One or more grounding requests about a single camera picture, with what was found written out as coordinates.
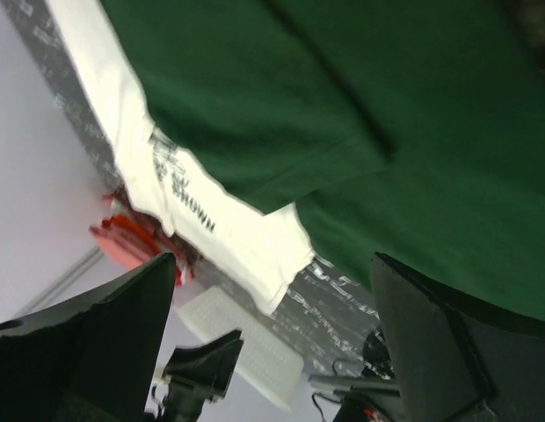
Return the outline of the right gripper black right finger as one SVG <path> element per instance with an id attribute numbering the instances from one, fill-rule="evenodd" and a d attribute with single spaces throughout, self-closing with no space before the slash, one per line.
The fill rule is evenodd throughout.
<path id="1" fill-rule="evenodd" d="M 545 322 L 385 254 L 371 286 L 410 421 L 545 421 Z"/>

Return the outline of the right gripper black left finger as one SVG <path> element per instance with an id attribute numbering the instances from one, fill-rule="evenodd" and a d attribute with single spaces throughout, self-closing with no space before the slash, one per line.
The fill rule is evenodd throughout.
<path id="1" fill-rule="evenodd" d="M 162 253 L 83 294 L 0 324 L 0 421 L 140 421 L 171 307 Z"/>

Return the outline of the white and green raglan t-shirt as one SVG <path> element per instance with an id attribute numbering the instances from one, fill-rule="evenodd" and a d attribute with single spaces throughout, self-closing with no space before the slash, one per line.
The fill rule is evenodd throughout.
<path id="1" fill-rule="evenodd" d="M 134 207 L 271 313 L 390 255 L 545 322 L 545 1 L 51 1 Z"/>

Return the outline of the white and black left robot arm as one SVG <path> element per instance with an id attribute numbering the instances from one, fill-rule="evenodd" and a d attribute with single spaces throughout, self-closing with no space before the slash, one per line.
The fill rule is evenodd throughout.
<path id="1" fill-rule="evenodd" d="M 196 422 L 205 403 L 226 396 L 243 348 L 242 332 L 230 331 L 203 346 L 177 348 L 163 368 L 168 387 L 157 412 L 144 412 L 144 421 Z"/>

